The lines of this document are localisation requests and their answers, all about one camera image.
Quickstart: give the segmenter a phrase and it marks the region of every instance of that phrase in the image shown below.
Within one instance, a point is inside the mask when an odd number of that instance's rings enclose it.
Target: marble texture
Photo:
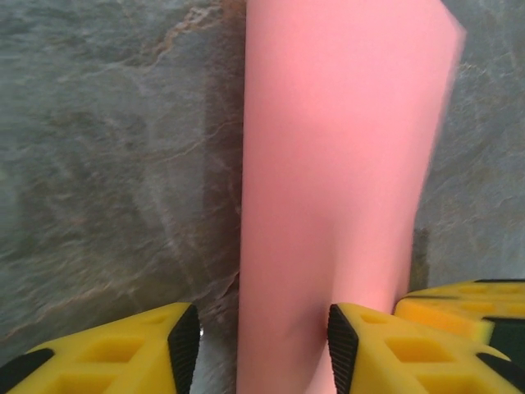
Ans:
[[[525,5],[446,4],[468,41],[414,287],[525,277]],[[3,0],[0,69],[0,364],[191,300],[193,392],[234,392],[244,2]]]

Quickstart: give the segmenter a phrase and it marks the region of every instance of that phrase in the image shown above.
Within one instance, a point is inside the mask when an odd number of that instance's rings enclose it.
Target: pink foam roll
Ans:
[[[332,394],[330,303],[405,291],[462,42],[437,0],[248,0],[239,394]]]

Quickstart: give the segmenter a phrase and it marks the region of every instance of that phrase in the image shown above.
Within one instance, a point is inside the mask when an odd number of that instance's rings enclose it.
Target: black rubber edge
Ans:
[[[494,324],[489,346],[505,353],[525,369],[525,318],[486,316],[483,320]]]
[[[177,321],[167,338],[171,371],[177,394],[189,394],[199,354],[200,322],[195,305],[191,305]]]
[[[520,392],[525,393],[525,369],[520,368],[512,361],[488,353],[477,353],[476,356]]]
[[[459,297],[453,297],[451,295],[407,295],[403,297],[402,300],[404,300],[405,298],[419,298],[422,300],[459,300]]]
[[[328,317],[328,350],[337,394],[350,393],[358,346],[358,334],[340,307],[333,304]]]
[[[0,367],[0,394],[6,394],[55,355],[51,349],[40,349],[19,355]]]
[[[475,283],[525,283],[525,279],[478,279]]]

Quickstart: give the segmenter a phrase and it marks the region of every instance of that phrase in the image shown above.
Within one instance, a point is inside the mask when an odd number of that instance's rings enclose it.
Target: pink cylinder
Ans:
[[[248,0],[239,394],[332,394],[330,303],[405,290],[462,37],[437,0]]]

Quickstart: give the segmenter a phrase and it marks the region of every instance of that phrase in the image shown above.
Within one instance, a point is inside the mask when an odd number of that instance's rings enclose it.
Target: pink tube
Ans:
[[[248,1],[239,394],[335,392],[329,304],[405,290],[462,38],[437,0]]]

